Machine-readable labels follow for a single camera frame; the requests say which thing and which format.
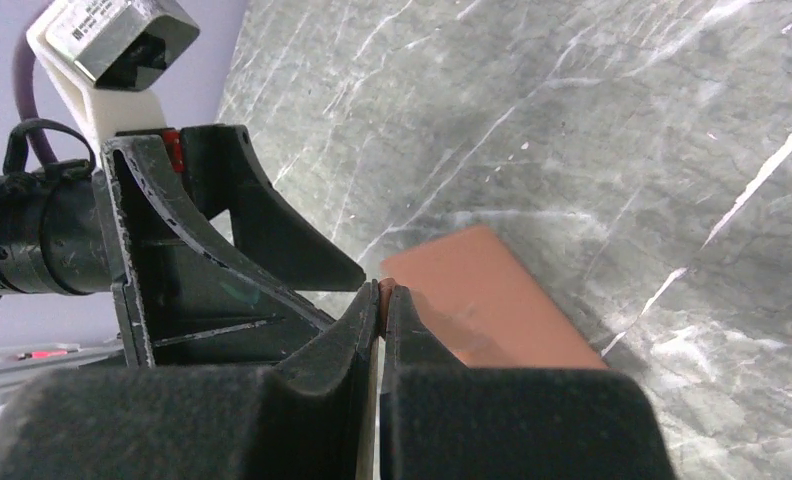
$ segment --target black plastic bracket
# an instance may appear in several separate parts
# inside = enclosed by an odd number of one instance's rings
[[[126,358],[146,366],[273,364],[334,319],[253,257],[273,270],[285,262],[294,271],[307,267],[296,286],[354,290],[363,271],[271,189],[251,147],[244,148],[244,128],[193,127],[181,138],[185,167],[206,170],[213,152],[212,166],[227,185],[194,185],[201,178],[195,174],[188,185],[173,171],[159,135],[121,136],[104,146],[105,181],[95,182],[96,199],[112,206],[99,208],[99,215],[113,257],[112,289]],[[208,222],[225,206],[242,245],[228,243]],[[283,248],[269,244],[280,243],[280,235],[258,243],[270,224],[287,235]],[[246,243],[250,238],[255,240]],[[325,276],[330,279],[315,281],[324,271],[332,272]]]

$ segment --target marble surface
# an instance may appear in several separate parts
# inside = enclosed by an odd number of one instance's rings
[[[372,276],[494,227],[682,478],[792,478],[792,1],[254,0],[219,118]]]

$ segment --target purple cable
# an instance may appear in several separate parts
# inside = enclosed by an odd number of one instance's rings
[[[50,2],[46,2],[34,14],[31,21],[22,30],[22,34],[16,42],[16,48],[13,50],[13,99],[16,102],[19,119],[22,121],[40,118],[39,113],[37,113],[37,100],[34,98],[34,63],[36,63],[37,57],[34,55],[34,51],[31,50],[31,46],[28,45],[25,32],[46,11],[49,5]],[[28,141],[34,150],[34,154],[37,155],[40,165],[57,163],[57,157],[54,155],[49,140],[42,130],[31,132],[28,135]]]

